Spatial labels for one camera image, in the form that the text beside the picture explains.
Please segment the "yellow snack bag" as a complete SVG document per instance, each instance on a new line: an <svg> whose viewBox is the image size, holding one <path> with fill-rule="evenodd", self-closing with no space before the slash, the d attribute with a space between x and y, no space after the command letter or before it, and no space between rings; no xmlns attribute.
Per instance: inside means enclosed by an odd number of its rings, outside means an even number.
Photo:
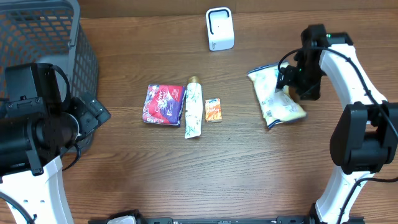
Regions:
<svg viewBox="0 0 398 224"><path fill-rule="evenodd" d="M263 65L248 72L268 129L307 117L307 112L290 97L288 86L277 88L278 77L278 63Z"/></svg>

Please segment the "orange small snack pack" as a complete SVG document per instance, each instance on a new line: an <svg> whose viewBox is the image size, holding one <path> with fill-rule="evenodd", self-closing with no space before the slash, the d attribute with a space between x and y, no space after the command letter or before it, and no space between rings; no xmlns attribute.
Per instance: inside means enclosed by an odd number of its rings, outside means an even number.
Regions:
<svg viewBox="0 0 398 224"><path fill-rule="evenodd" d="M222 122L221 100L219 98L205 101L205 120L207 123Z"/></svg>

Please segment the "white tube gold cap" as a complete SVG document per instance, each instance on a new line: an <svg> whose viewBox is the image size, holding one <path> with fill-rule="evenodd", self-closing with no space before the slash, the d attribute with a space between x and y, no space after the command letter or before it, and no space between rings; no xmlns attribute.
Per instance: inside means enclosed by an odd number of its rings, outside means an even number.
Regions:
<svg viewBox="0 0 398 224"><path fill-rule="evenodd" d="M188 79L185 101L185 139L199 137L203 117L203 94L200 79L196 76Z"/></svg>

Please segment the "purple red snack pack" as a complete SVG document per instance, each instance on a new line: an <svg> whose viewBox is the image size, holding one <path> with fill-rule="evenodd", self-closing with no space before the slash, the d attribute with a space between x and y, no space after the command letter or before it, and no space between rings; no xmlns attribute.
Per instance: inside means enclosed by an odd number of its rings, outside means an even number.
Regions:
<svg viewBox="0 0 398 224"><path fill-rule="evenodd" d="M185 86L148 85L142 111L143 122L179 127L185 94Z"/></svg>

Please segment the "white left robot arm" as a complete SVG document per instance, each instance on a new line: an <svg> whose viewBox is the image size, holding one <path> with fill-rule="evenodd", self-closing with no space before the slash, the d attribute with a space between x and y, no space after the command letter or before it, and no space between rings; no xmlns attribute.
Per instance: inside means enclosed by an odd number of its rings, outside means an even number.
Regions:
<svg viewBox="0 0 398 224"><path fill-rule="evenodd" d="M73 223L63 185L62 156L110 119L109 111L88 91L60 96L50 63L5 69L9 101L1 119L1 199L17 223Z"/></svg>

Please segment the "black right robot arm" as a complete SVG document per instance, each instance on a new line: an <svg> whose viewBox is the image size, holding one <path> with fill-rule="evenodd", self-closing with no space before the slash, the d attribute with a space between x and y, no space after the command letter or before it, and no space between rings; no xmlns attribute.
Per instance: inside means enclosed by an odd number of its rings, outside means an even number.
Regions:
<svg viewBox="0 0 398 224"><path fill-rule="evenodd" d="M331 81L343 113L330 139L334 163L322 196L302 217L280 217L279 223L364 223L350 210L368 182L390 164L397 149L397 103L389 102L362 68L351 37L328 33L325 26L308 26L301 33L302 47L291 51L296 66L278 66L277 88L291 86L300 99L317 100L320 82Z"/></svg>

